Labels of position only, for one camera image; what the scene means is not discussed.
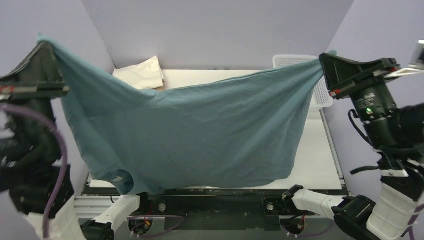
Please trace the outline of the teal blue t-shirt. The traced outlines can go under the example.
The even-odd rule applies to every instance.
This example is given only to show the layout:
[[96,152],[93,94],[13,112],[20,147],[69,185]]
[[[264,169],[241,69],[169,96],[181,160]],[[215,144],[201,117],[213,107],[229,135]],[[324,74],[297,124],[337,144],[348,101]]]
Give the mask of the teal blue t-shirt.
[[61,104],[89,173],[122,195],[288,178],[324,75],[313,59],[207,84],[136,89],[49,36],[37,42],[52,45],[70,88]]

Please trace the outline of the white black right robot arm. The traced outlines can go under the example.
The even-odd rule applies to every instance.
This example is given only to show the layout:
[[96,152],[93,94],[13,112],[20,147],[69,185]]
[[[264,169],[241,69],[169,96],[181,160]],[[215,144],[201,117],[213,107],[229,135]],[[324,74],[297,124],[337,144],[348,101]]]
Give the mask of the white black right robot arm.
[[361,137],[380,155],[378,201],[363,196],[326,195],[295,185],[282,195],[290,215],[314,213],[331,219],[356,240],[398,240],[412,230],[424,209],[424,106],[398,108],[387,83],[424,71],[424,57],[401,67],[394,58],[358,62],[323,53],[319,56],[333,99],[351,99],[350,116],[361,121]]

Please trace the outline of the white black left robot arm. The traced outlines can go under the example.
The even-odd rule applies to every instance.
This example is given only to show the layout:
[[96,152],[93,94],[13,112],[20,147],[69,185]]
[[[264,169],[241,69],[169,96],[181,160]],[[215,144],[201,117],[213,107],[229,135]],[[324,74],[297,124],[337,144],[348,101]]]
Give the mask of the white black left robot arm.
[[69,90],[45,41],[0,79],[3,128],[12,132],[0,141],[0,190],[42,240],[112,240],[130,214],[149,210],[149,201],[124,195],[100,216],[79,223],[68,151],[51,104]]

